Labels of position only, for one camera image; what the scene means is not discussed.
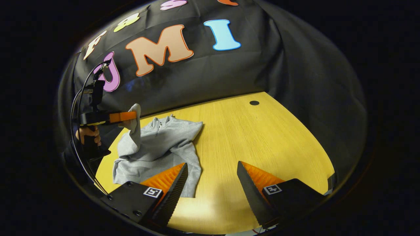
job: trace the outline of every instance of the letter m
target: letter m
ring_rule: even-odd
[[[153,65],[147,63],[146,57],[154,63],[162,66],[165,62],[166,49],[169,50],[168,61],[176,62],[190,58],[194,55],[189,50],[182,35],[183,25],[174,25],[164,28],[160,34],[159,41],[154,43],[145,37],[140,37],[129,42],[126,49],[130,49],[133,53],[137,64],[137,76],[143,76],[151,72]]]

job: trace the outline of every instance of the yellow letter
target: yellow letter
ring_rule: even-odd
[[[189,50],[185,43],[182,35],[183,28],[183,25],[164,28],[157,44],[145,37],[140,37],[126,45],[126,49],[132,51],[134,60],[136,61],[138,68],[136,72],[137,76],[143,76],[151,72],[154,68],[153,65],[147,63],[146,57],[162,66],[165,62],[167,48],[169,50],[168,61],[170,62],[187,59],[194,55],[194,52]]]
[[[102,32],[102,34],[100,34],[98,37],[96,37],[96,39],[94,39],[92,42],[89,43],[89,46],[87,47],[87,50],[86,50],[86,55],[84,56],[83,60],[85,60],[93,52],[94,50],[93,46],[99,43],[101,36],[103,36],[105,33],[106,33],[106,30]]]
[[[138,13],[136,13],[134,15],[131,15],[131,16],[127,17],[127,18],[125,18],[123,21],[121,21],[120,23],[118,23],[118,26],[114,29],[114,32],[117,32],[117,31],[121,30],[122,28],[126,27],[127,25],[133,24],[138,19],[140,19]]]

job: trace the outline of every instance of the yellow table surface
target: yellow table surface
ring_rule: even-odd
[[[259,105],[250,105],[250,101]],[[283,180],[298,178],[321,194],[334,173],[330,159],[315,137],[285,107],[265,92],[205,102],[140,120],[143,127],[154,117],[203,121],[194,140],[202,174],[195,198],[180,198],[168,227],[178,230],[227,234],[259,226],[236,175],[238,161],[261,168]],[[124,129],[99,165],[96,177],[107,192],[116,189],[112,168]]]

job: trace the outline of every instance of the blue letter i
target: blue letter i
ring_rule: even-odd
[[[217,51],[232,50],[239,48],[241,44],[235,41],[232,36],[231,30],[229,29],[228,20],[211,20],[204,22],[205,26],[210,27],[213,31],[216,44],[213,45],[213,49]]]

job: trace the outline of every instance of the gray hoodie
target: gray hoodie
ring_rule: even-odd
[[[201,167],[192,141],[201,130],[203,122],[184,121],[173,115],[154,118],[140,129],[140,105],[129,111],[137,111],[137,119],[126,126],[130,130],[118,142],[119,158],[114,161],[113,182],[140,183],[164,170],[183,162],[188,164],[188,178],[181,197],[194,197],[201,175]]]

